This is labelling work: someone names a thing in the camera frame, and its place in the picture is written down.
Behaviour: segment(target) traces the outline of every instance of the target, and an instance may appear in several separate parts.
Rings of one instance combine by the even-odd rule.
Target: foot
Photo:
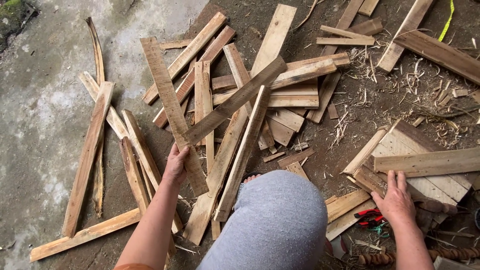
[[[243,180],[243,183],[246,184],[248,182],[250,182],[251,180],[259,177],[261,174],[257,174],[257,175],[254,175],[254,176],[249,176],[247,179]]]

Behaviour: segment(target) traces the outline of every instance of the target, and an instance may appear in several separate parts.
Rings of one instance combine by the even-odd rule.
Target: yellow measuring tape
[[[444,39],[444,36],[445,34],[447,33],[447,30],[448,30],[448,27],[450,26],[450,21],[452,20],[452,15],[453,15],[453,11],[455,11],[455,7],[453,6],[453,0],[450,0],[450,18],[448,18],[448,21],[447,23],[445,24],[445,27],[444,27],[444,30],[442,31],[442,34],[440,35],[440,37],[438,38],[438,41],[442,42],[442,40]]]

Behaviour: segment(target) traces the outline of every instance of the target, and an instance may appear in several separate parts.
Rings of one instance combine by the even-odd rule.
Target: gray trousers
[[[327,217],[324,199],[310,181],[269,172],[243,187],[235,212],[197,269],[313,269]]]

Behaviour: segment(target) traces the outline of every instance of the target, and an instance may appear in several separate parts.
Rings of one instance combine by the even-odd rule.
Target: leg
[[[323,250],[325,202],[308,180],[287,171],[246,184],[235,212],[198,270],[313,269]]]

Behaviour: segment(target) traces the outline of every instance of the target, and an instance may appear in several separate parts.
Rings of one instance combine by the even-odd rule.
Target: person's left hand
[[[172,184],[180,186],[187,178],[187,171],[183,166],[183,162],[189,153],[189,148],[185,146],[180,152],[177,143],[174,143],[170,154],[168,155],[165,173],[163,174],[163,181],[169,181]]]

